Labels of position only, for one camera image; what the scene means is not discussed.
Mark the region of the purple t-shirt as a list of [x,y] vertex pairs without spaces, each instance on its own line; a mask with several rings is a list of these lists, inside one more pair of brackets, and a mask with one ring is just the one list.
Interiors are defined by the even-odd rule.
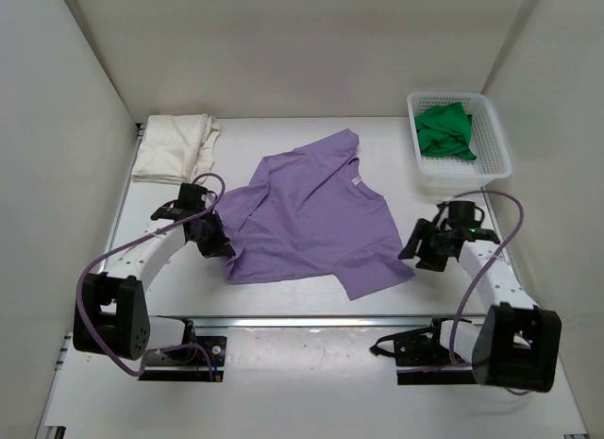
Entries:
[[217,211],[234,250],[231,284],[334,276],[355,300],[413,278],[386,199],[361,179],[360,139],[344,129],[264,157]]

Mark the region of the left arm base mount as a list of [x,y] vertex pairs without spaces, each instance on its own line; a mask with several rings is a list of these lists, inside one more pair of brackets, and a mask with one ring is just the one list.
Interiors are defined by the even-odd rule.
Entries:
[[225,379],[227,357],[227,330],[197,326],[192,320],[187,322],[184,334],[186,343],[197,343],[205,355],[197,348],[184,348],[160,353],[147,361],[140,381],[161,382],[208,382],[221,383]]

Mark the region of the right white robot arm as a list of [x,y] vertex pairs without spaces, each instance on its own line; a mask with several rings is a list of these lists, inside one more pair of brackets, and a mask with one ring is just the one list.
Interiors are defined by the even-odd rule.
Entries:
[[485,386],[546,393],[557,368],[562,320],[538,305],[521,286],[500,239],[483,227],[485,212],[467,200],[439,204],[433,219],[420,219],[401,251],[417,268],[442,272],[456,262],[470,278],[456,312],[394,341],[398,365],[426,371],[459,365]]

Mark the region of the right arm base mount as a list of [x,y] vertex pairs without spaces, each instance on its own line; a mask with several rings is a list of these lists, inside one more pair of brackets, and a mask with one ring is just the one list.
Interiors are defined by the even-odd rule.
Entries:
[[393,359],[398,386],[477,385],[468,363],[456,366],[440,344],[440,332],[452,317],[433,317],[427,326],[378,338],[369,347],[375,357]]

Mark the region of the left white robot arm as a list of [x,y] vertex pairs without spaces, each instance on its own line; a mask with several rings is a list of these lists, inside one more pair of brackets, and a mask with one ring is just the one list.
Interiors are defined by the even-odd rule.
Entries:
[[111,251],[101,272],[88,269],[80,276],[73,328],[76,350],[120,362],[138,361],[157,347],[171,352],[187,347],[187,323],[150,316],[145,293],[185,245],[196,245],[205,258],[234,254],[216,210],[223,194],[197,183],[181,184],[176,199],[150,215],[141,237]]

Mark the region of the cream white t-shirt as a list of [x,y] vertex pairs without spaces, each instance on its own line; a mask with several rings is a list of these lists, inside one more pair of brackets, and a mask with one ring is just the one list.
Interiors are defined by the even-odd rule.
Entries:
[[211,171],[221,135],[217,119],[204,114],[151,115],[132,168],[134,182],[180,184]]

